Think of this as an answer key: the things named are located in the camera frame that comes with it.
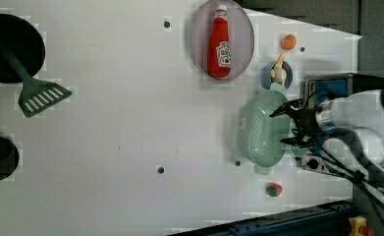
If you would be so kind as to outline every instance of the white label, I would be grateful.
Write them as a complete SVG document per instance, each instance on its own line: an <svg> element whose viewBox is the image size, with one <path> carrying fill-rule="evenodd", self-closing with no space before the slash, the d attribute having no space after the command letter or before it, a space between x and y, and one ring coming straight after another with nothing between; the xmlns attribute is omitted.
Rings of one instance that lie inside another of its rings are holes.
<svg viewBox="0 0 384 236"><path fill-rule="evenodd" d="M226 12L225 11L216 11L215 12L215 19L216 18L223 18L226 20Z"/></svg>
<svg viewBox="0 0 384 236"><path fill-rule="evenodd" d="M238 125L238 129L244 129L245 126L247 125L247 119L246 118L241 118L240 124Z"/></svg>
<svg viewBox="0 0 384 236"><path fill-rule="evenodd" d="M231 67L231 49L229 48L229 42L223 41L216 47L218 64L221 67Z"/></svg>

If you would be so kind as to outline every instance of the white table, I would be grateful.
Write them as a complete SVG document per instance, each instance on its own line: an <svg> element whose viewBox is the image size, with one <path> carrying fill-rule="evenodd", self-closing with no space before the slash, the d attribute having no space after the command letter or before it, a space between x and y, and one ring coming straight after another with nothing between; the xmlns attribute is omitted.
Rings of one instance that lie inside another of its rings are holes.
<svg viewBox="0 0 384 236"><path fill-rule="evenodd" d="M0 85L0 133L22 154L0 182L0 235L166 235L352 197L349 182L303 171L290 155L257 175L228 141L236 111L262 92L260 70L278 57L283 33L299 40L287 57L289 98L306 74L355 72L358 36L247 11L252 61L218 84L185 45L203 2L0 1L0 12L24 16L46 38L38 76L74 92L27 119L21 86ZM279 198L265 196L269 181L283 186Z"/></svg>

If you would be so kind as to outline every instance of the blue bowl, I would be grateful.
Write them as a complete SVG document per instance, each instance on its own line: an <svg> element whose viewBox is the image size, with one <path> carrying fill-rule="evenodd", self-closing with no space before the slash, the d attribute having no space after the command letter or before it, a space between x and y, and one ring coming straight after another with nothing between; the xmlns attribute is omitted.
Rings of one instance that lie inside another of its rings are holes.
<svg viewBox="0 0 384 236"><path fill-rule="evenodd" d="M270 90L271 88L271 83L272 83L271 71L274 68L274 66L275 66L275 62L271 62L261 70L262 87L268 90ZM292 70L292 67L289 65L289 63L287 63L286 61L283 62L283 69L287 73L287 79L286 79L286 82L284 83L284 87L288 89L293 82L293 70Z"/></svg>

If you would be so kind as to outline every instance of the black pan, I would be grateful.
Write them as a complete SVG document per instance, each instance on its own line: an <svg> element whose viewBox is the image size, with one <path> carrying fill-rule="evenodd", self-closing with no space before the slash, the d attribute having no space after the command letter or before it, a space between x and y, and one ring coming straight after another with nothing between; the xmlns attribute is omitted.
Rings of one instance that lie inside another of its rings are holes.
<svg viewBox="0 0 384 236"><path fill-rule="evenodd" d="M32 77L38 73L44 62L45 46L41 35L30 23L19 17L0 14L0 36ZM22 81L0 54L0 83Z"/></svg>

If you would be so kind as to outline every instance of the orange object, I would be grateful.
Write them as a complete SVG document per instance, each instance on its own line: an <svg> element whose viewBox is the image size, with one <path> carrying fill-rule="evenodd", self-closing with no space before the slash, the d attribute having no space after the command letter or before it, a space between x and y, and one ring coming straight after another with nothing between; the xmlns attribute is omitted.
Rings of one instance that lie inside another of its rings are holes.
<svg viewBox="0 0 384 236"><path fill-rule="evenodd" d="M231 71L232 58L226 13L227 7L219 5L215 13L207 52L207 71L209 76L216 79L225 79Z"/></svg>
<svg viewBox="0 0 384 236"><path fill-rule="evenodd" d="M297 40L294 35L288 34L283 38L283 41L281 42L281 47L284 50L290 51L293 48L296 47Z"/></svg>

